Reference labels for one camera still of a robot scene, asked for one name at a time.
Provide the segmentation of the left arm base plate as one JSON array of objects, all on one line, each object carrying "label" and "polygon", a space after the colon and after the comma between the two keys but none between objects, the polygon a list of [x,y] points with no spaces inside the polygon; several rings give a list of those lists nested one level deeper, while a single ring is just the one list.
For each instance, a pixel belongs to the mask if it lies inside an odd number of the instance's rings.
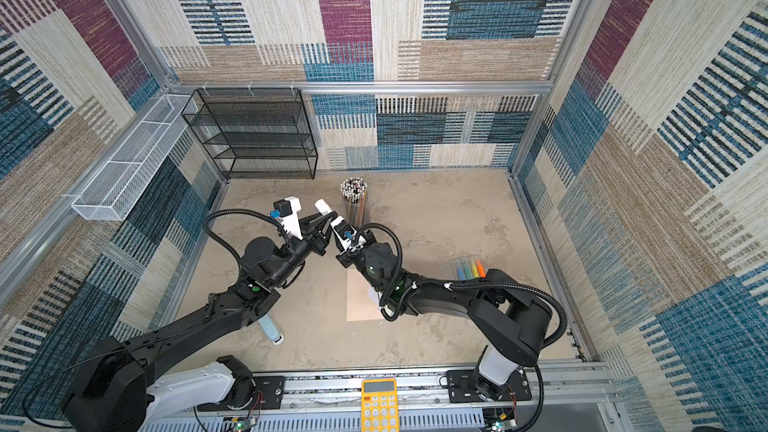
[{"label": "left arm base plate", "polygon": [[279,375],[238,378],[223,399],[198,405],[198,412],[256,412],[281,407],[285,377]]}]

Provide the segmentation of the white glue stick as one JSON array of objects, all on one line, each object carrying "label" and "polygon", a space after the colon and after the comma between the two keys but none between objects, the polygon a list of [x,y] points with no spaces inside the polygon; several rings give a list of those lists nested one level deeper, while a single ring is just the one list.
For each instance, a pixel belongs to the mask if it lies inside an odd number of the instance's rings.
[{"label": "white glue stick", "polygon": [[315,219],[315,225],[321,229],[325,224],[332,223],[338,214],[328,205],[324,199],[318,199],[315,202],[315,208],[319,216]]}]

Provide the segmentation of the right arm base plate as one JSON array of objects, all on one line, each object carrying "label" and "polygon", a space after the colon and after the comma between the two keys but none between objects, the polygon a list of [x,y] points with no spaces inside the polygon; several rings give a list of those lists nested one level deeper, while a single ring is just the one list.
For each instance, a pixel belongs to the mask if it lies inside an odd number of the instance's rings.
[{"label": "right arm base plate", "polygon": [[451,403],[512,402],[532,399],[530,382],[524,370],[513,371],[506,382],[496,385],[476,370],[455,369],[444,374],[442,387],[448,390]]}]

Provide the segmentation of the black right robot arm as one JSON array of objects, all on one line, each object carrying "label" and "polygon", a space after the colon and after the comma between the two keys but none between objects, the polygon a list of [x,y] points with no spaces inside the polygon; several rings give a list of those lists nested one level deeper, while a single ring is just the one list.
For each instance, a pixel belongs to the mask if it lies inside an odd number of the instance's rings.
[{"label": "black right robot arm", "polygon": [[510,377],[537,366],[541,351],[567,330],[567,313],[557,299],[501,270],[466,280],[425,277],[403,267],[402,245],[382,224],[359,231],[336,219],[327,234],[338,248],[338,261],[354,267],[378,294],[385,320],[445,314],[466,318],[478,328],[488,345],[476,363],[472,387],[482,400],[502,399],[509,393]]}]

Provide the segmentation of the pink paper envelope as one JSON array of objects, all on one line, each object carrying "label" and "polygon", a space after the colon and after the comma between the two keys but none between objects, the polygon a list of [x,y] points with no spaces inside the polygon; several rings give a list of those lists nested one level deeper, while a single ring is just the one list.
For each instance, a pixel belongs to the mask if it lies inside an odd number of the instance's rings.
[{"label": "pink paper envelope", "polygon": [[375,306],[367,294],[372,287],[357,270],[352,268],[347,270],[346,287],[346,320],[348,322],[382,320],[379,306]]}]

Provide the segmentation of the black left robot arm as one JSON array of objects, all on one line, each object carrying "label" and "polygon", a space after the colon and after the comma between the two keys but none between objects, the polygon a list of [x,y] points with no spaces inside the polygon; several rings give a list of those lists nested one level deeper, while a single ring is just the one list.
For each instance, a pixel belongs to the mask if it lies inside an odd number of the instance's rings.
[{"label": "black left robot arm", "polygon": [[[32,399],[38,394],[51,398],[49,384],[65,374],[73,378],[60,408],[67,421],[63,427],[74,431],[138,431],[165,415],[227,401],[251,382],[250,372],[238,360],[216,360],[191,372],[170,370],[208,344],[265,317],[280,289],[299,276],[307,258],[324,255],[339,216],[324,201],[317,206],[317,212],[305,218],[298,216],[295,197],[275,202],[267,214],[243,208],[209,214],[203,230],[234,257],[237,280],[225,291],[209,294],[207,303],[188,315],[125,341],[103,339],[86,359],[38,380],[22,398],[24,417],[35,425],[45,424],[31,413]],[[282,246],[257,237],[239,254],[209,226],[228,215],[256,218],[275,227]]]}]

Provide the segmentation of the pink lined letter paper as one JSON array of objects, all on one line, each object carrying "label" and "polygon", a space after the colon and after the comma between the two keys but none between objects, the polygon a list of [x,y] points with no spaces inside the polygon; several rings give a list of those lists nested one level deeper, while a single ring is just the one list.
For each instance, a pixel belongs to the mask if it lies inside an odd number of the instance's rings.
[{"label": "pink lined letter paper", "polygon": [[373,302],[373,304],[375,306],[379,306],[380,295],[372,288],[368,290],[367,294],[370,300]]}]

